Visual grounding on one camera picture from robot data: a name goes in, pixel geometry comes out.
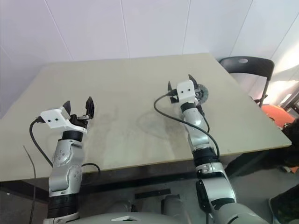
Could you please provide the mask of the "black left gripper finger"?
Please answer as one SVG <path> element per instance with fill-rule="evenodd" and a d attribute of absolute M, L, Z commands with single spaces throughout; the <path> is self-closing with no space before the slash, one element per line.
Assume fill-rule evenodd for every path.
<path fill-rule="evenodd" d="M 63 104 L 63 115 L 65 118 L 71 117 L 71 102 L 69 100 Z"/>
<path fill-rule="evenodd" d="M 86 114 L 84 115 L 84 119 L 93 119 L 95 107 L 91 96 L 87 99 L 85 108 Z"/>

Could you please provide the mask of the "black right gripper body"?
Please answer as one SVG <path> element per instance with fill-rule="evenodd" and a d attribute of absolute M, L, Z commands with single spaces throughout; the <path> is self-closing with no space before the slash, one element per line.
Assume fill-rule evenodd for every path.
<path fill-rule="evenodd" d="M 168 96 L 170 98 L 171 104 L 175 104 L 179 102 L 178 93 L 176 89 L 168 91 Z"/>

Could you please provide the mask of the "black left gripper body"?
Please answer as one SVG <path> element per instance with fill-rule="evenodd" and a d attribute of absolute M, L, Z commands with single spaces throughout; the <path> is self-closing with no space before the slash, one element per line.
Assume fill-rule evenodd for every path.
<path fill-rule="evenodd" d="M 69 121 L 71 124 L 75 126 L 79 126 L 86 129 L 89 119 L 90 119 L 89 115 L 83 115 L 81 117 L 78 117 L 76 114 L 72 114 Z"/>

